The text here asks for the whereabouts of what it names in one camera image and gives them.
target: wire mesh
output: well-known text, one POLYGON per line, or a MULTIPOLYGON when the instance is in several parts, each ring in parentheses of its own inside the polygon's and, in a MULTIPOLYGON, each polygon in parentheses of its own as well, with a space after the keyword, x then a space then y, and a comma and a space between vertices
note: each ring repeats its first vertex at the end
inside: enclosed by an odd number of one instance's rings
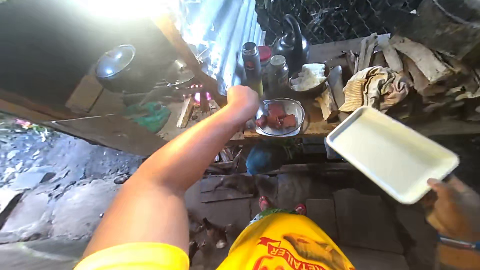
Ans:
POLYGON ((283 35, 283 17, 293 15, 310 44, 386 34, 381 13, 390 8, 412 11, 421 0, 256 0, 265 43, 283 35))

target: wristband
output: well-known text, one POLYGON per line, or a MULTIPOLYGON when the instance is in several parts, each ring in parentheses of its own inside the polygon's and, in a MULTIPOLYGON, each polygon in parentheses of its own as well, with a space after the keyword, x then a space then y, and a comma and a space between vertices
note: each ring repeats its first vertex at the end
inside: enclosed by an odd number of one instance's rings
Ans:
POLYGON ((445 245, 451 245, 458 248, 474 249, 474 250, 480 251, 480 241, 467 242, 467 241, 455 240, 443 235, 438 235, 438 240, 440 241, 440 243, 445 245))

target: red lid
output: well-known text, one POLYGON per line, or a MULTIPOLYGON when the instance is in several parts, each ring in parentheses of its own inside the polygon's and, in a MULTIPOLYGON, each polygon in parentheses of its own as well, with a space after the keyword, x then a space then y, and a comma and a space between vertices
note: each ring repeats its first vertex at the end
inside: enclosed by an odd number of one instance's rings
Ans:
POLYGON ((272 56, 272 50, 268 46, 258 46, 258 53, 260 54, 260 62, 265 62, 272 56))

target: shirt sleeve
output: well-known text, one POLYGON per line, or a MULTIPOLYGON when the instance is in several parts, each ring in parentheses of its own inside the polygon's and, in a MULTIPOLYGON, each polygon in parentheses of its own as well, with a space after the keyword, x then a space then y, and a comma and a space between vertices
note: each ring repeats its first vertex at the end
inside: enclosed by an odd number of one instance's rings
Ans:
POLYGON ((188 255, 163 243, 129 243, 109 247, 86 257, 74 270, 187 270, 188 255))

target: meat slice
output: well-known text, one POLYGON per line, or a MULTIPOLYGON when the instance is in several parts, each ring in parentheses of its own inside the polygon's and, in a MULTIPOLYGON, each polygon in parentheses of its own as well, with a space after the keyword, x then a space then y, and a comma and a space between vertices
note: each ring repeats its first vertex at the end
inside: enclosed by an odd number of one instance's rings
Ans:
POLYGON ((280 123, 280 120, 278 119, 278 116, 276 116, 274 114, 269 114, 267 116, 267 125, 270 128, 274 128, 274 129, 280 129, 282 127, 282 124, 280 123))
POLYGON ((266 115, 260 116, 260 118, 255 121, 255 125, 257 125, 261 128, 266 127, 267 126, 267 116, 266 115))
POLYGON ((295 119, 295 114, 287 114, 282 120, 282 127, 284 128, 297 126, 297 119, 295 119))
POLYGON ((270 103, 268 104, 268 114, 275 115, 278 118, 285 117, 285 110, 283 109, 283 105, 280 103, 270 103))

